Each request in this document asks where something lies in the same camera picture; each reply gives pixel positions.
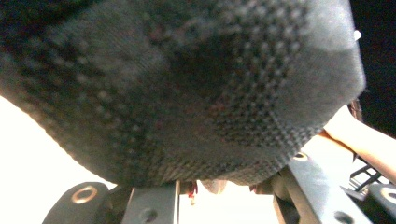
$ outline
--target dark textured cloth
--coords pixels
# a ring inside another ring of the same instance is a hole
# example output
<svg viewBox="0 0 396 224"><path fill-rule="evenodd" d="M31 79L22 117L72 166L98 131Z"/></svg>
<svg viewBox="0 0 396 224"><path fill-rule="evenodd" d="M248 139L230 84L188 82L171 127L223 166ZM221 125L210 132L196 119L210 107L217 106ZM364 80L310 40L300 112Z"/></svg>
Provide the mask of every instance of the dark textured cloth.
<svg viewBox="0 0 396 224"><path fill-rule="evenodd" d="M259 183L364 85L347 1L27 2L0 94L116 183Z"/></svg>

